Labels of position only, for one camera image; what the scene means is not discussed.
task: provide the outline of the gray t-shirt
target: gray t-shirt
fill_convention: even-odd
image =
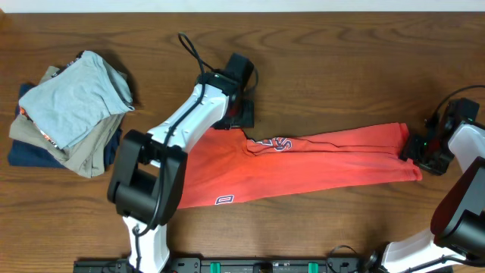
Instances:
[[[84,139],[102,119],[134,110],[126,80],[101,56],[85,51],[58,76],[19,101],[60,149]]]

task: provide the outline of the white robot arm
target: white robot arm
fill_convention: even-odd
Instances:
[[[243,98],[254,70],[249,59],[233,54],[223,70],[214,70],[200,59],[184,34],[179,38],[201,68],[193,92],[172,116],[147,134],[128,132],[108,188],[108,199],[116,204],[130,232],[129,263],[146,273],[159,273],[167,263],[166,224],[182,195],[190,150],[210,127],[254,126],[253,102]],[[203,64],[211,72],[204,72]],[[138,163],[158,167],[158,177],[139,170]]]
[[[451,101],[440,124],[428,127],[427,139],[410,137],[405,158],[440,174],[454,156],[464,174],[436,209],[431,229],[388,244],[374,271],[430,272],[485,256],[485,130],[474,123],[477,112],[472,101]]]

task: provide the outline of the printed graphic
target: printed graphic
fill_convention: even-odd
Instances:
[[[232,203],[234,201],[234,195],[228,195],[228,196],[219,196],[215,200],[215,204],[225,204],[225,203]]]
[[[261,140],[256,141],[256,143],[264,146],[272,146],[278,152],[291,149],[292,147],[291,140],[288,140],[286,137],[275,137],[272,140]]]

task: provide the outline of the wood grain surface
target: wood grain surface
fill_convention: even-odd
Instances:
[[[485,82],[483,14],[4,14],[0,272],[70,272],[76,259],[130,251],[127,230],[106,199],[111,171],[85,179],[8,166],[19,85],[94,50],[130,76],[136,111],[125,118],[124,132],[145,132],[186,100],[199,74],[179,31],[215,67],[232,52],[255,63],[256,122],[246,131],[255,139],[396,121],[422,130],[444,95]],[[485,103],[483,91],[463,96]],[[478,121],[485,121],[484,109]],[[366,253],[428,228],[460,175],[453,162],[442,177],[424,174],[419,182],[184,209],[169,224],[168,243],[174,252],[206,257],[325,256],[340,244]]]

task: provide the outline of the black cable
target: black cable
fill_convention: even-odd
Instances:
[[[350,246],[347,246],[347,245],[339,245],[339,246],[335,246],[329,253],[328,253],[328,257],[327,257],[327,266],[328,268],[333,272],[333,273],[337,273],[334,269],[333,269],[333,266],[331,264],[331,262],[329,262],[328,260],[329,259],[332,259],[331,256],[334,252],[336,252],[337,250],[339,249],[342,249],[342,248],[347,248],[347,249],[350,249],[351,251],[353,251],[355,254],[357,254],[357,252],[351,248]],[[356,273],[358,271],[358,268],[354,271],[351,271],[349,273]]]
[[[438,111],[440,110],[441,106],[443,106],[443,104],[445,102],[447,102],[449,100],[449,98],[451,98],[452,96],[454,96],[454,95],[456,95],[458,93],[461,93],[461,92],[466,91],[466,90],[474,89],[474,88],[485,88],[485,85],[483,85],[483,84],[476,84],[476,85],[466,86],[466,87],[463,87],[463,88],[460,88],[460,89],[456,90],[455,92],[450,93],[449,95],[446,96],[446,98],[444,98],[439,103],[438,107],[436,107],[436,110],[434,110],[432,117],[438,115]]]
[[[164,139],[164,142],[162,143],[164,149],[167,148],[167,145],[168,145],[168,140],[172,137],[172,135],[174,134],[174,131],[177,129],[177,126],[180,124],[180,122],[183,121],[183,119],[185,119],[187,117],[187,115],[190,114],[190,112],[195,109],[197,107],[197,105],[199,105],[201,102],[202,102],[202,99],[204,98],[204,94],[205,94],[205,83],[207,82],[207,78],[205,76],[205,70],[204,70],[204,65],[206,67],[208,67],[209,69],[211,70],[214,70],[210,65],[208,65],[207,63],[205,63],[199,56],[199,53],[197,52],[196,48],[194,47],[194,45],[192,44],[192,42],[190,42],[190,39],[189,37],[187,37],[187,35],[185,33],[179,33],[178,34],[178,37],[179,37],[179,40],[180,42],[182,43],[182,46],[187,49],[187,51],[192,55],[194,56],[196,59],[197,59],[197,62],[199,63],[199,68],[200,68],[200,71],[201,71],[201,84],[202,84],[202,90],[201,90],[201,93],[200,93],[200,96],[197,98],[196,102],[190,106],[189,109],[187,109],[187,111],[185,111],[183,113],[183,115],[181,115],[175,122],[172,126],[169,127],[168,129],[168,132],[167,132],[167,135],[165,136],[165,139]],[[185,39],[187,41],[187,43],[189,44],[190,48],[192,50],[189,49],[189,47],[186,45],[186,43],[183,41],[183,39]],[[158,211],[160,210],[160,203],[161,203],[161,197],[163,195],[163,185],[164,185],[164,170],[165,170],[165,164],[167,162],[167,156],[163,156],[162,158],[160,158],[160,171],[159,171],[159,174],[158,174],[158,179],[160,181],[159,183],[159,187],[158,187],[158,195],[157,195],[157,201],[155,203],[155,208],[153,210],[153,216],[152,216],[152,219],[150,220],[150,222],[146,225],[145,229],[142,231],[142,232],[139,232],[139,229],[138,227],[134,228],[132,230],[133,232],[133,235],[135,236],[135,245],[136,245],[136,272],[139,272],[139,265],[140,265],[140,262],[141,262],[141,252],[140,252],[140,249],[139,249],[139,238],[145,234],[147,234],[153,227],[153,225],[155,224],[155,221],[157,220],[157,217],[158,217]]]
[[[191,54],[192,57],[196,58],[197,60],[200,60],[202,62],[203,65],[205,65],[208,69],[210,69],[211,71],[214,71],[214,68],[212,66],[210,66],[209,64],[207,64],[205,61],[203,61],[200,57],[199,57],[199,54],[197,54],[197,51],[195,51],[194,47],[191,46],[192,50],[189,49],[189,47],[183,42],[182,40],[182,36],[180,35],[181,33],[179,33],[179,41],[180,43],[182,44],[182,46]],[[185,33],[182,33],[183,34],[183,38],[185,40],[187,40],[187,42],[189,44],[192,44],[188,38],[187,38],[187,35],[185,35]]]
[[[407,271],[405,271],[405,273],[412,273],[412,272],[420,271],[420,270],[429,268],[429,267],[434,266],[434,265],[439,265],[440,263],[444,264],[445,262],[457,262],[457,263],[460,263],[462,265],[478,267],[478,268],[485,268],[485,262],[484,261],[475,262],[475,261],[470,261],[470,260],[460,260],[460,259],[457,259],[455,257],[450,257],[450,256],[442,256],[441,258],[436,259],[434,261],[426,262],[422,265],[418,265],[418,266],[415,266],[414,268],[410,268]]]

